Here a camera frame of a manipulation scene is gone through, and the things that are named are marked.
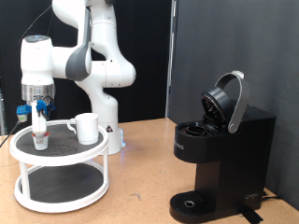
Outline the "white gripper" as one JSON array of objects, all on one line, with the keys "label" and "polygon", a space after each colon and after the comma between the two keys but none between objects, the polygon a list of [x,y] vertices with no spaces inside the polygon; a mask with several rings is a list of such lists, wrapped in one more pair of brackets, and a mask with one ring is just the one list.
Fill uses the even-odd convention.
[{"label": "white gripper", "polygon": [[43,138],[44,133],[47,131],[47,120],[44,115],[45,108],[46,104],[41,100],[32,102],[32,125],[36,138]]}]

